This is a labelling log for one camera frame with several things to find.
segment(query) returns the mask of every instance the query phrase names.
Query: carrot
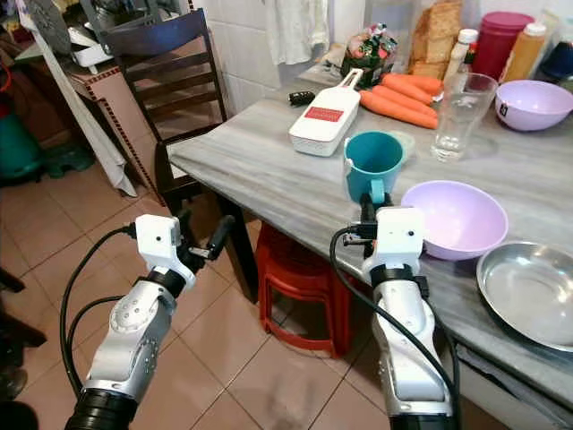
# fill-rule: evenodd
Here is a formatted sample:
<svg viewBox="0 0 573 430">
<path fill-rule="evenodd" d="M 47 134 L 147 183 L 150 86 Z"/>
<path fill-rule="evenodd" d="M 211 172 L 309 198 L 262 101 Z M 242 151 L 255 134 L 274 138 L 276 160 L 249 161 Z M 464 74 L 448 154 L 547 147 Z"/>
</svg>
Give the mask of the carrot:
<svg viewBox="0 0 573 430">
<path fill-rule="evenodd" d="M 415 85 L 411 83 L 404 82 L 400 77 L 395 74 L 387 74 L 382 79 L 382 85 L 390 88 L 391 90 L 397 91 L 405 96 L 411 97 L 424 103 L 424 105 L 429 105 L 433 102 L 432 96 L 424 90 L 420 90 Z"/>
<path fill-rule="evenodd" d="M 416 76 L 414 74 L 390 73 L 404 82 L 415 85 L 420 90 L 424 90 L 432 96 L 437 96 L 444 91 L 444 82 L 431 76 Z"/>
<path fill-rule="evenodd" d="M 402 105 L 405 108 L 413 109 L 416 112 L 420 112 L 421 114 L 426 114 L 434 118 L 438 117 L 438 114 L 436 113 L 435 110 L 433 110 L 429 106 L 424 105 L 424 103 L 422 103 L 421 101 L 418 101 L 416 99 L 411 99 L 408 96 L 400 94 L 399 92 L 391 90 L 390 88 L 387 88 L 383 85 L 376 85 L 375 87 L 372 88 L 372 92 L 377 96 L 382 97 L 385 100 L 393 101 L 394 103 L 398 103 L 399 105 Z"/>
<path fill-rule="evenodd" d="M 425 128 L 438 128 L 438 118 L 421 114 L 393 101 L 385 100 L 369 91 L 360 91 L 360 104 L 379 115 L 389 116 Z"/>
</svg>

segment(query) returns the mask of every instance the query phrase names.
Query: drinking glass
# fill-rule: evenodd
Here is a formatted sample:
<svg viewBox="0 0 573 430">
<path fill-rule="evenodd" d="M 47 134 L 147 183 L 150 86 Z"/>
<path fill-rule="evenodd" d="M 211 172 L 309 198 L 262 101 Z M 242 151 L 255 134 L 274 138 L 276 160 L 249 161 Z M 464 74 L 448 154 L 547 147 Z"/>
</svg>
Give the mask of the drinking glass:
<svg viewBox="0 0 573 430">
<path fill-rule="evenodd" d="M 440 104 L 440 125 L 431 148 L 435 158 L 440 161 L 461 158 L 497 88 L 494 79 L 479 73 L 456 73 L 447 80 Z"/>
</svg>

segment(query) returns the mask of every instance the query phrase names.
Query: teal mug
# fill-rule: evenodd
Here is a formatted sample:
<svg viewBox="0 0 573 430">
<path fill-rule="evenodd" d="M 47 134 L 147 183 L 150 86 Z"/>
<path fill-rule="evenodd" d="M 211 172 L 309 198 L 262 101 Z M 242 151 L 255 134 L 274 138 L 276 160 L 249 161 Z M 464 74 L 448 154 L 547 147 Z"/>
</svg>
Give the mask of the teal mug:
<svg viewBox="0 0 573 430">
<path fill-rule="evenodd" d="M 344 144 L 346 185 L 350 198 L 360 202 L 369 194 L 374 204 L 384 203 L 391 193 L 404 161 L 404 150 L 393 136 L 383 132 L 359 133 Z"/>
</svg>

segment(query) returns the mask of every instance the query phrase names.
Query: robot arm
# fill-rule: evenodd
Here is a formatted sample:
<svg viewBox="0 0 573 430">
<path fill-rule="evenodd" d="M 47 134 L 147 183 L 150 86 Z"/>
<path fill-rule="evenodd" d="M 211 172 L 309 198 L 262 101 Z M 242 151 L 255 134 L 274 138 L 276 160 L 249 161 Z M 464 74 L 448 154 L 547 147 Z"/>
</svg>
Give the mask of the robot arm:
<svg viewBox="0 0 573 430">
<path fill-rule="evenodd" d="M 434 315 L 422 298 L 421 277 L 415 276 L 420 269 L 423 214 L 415 208 L 382 207 L 370 222 L 370 228 L 362 229 L 370 231 L 370 236 L 354 236 L 345 243 L 364 245 L 365 240 L 375 239 L 362 267 L 363 277 L 372 282 L 374 303 L 406 327 L 439 362 L 432 340 Z M 392 429 L 456 428 L 451 393 L 434 365 L 380 314 L 374 315 L 372 331 L 381 348 L 379 375 Z"/>
<path fill-rule="evenodd" d="M 234 223 L 225 217 L 206 249 L 193 247 L 177 218 L 142 215 L 137 244 L 150 273 L 114 306 L 107 336 L 93 359 L 66 430 L 126 430 L 157 366 L 161 341 L 171 325 L 176 299 L 195 283 L 205 260 L 220 254 Z"/>
</svg>

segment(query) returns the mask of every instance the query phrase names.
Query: plate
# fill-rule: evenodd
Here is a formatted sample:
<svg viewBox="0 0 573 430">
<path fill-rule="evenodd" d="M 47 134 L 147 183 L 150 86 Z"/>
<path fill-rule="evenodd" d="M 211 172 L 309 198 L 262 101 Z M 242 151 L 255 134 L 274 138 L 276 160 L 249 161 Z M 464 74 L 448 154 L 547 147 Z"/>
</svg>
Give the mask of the plate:
<svg viewBox="0 0 573 430">
<path fill-rule="evenodd" d="M 547 245 L 506 243 L 480 258 L 477 283 L 488 306 L 514 330 L 573 352 L 573 257 Z"/>
</svg>

